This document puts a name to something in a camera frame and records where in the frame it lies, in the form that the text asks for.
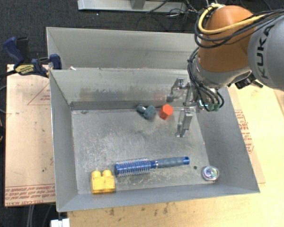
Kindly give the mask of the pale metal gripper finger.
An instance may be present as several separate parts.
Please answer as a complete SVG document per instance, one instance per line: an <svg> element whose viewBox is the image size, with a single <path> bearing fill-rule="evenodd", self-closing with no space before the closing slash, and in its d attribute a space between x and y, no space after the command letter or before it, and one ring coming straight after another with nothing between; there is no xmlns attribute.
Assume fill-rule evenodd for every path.
<svg viewBox="0 0 284 227"><path fill-rule="evenodd" d="M180 110L177 124L176 137L182 138L186 131L189 130L193 118L192 108L184 108Z"/></svg>
<svg viewBox="0 0 284 227"><path fill-rule="evenodd" d="M170 93L166 97L166 102L171 103L175 99L180 99L184 95L184 91L187 89L184 83L184 78L177 78L175 83L170 89Z"/></svg>

